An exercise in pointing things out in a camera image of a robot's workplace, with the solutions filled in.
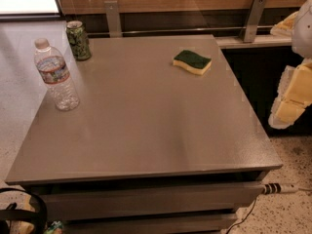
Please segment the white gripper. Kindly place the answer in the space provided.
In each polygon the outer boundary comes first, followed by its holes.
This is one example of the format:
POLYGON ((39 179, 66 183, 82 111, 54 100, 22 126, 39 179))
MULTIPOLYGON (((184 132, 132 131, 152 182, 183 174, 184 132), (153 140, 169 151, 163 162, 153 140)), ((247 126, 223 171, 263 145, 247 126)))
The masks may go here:
POLYGON ((292 37, 292 50, 305 58, 297 67, 286 66, 271 107, 269 126, 283 130, 312 104, 312 0, 307 0, 298 13, 275 24, 270 33, 292 37))

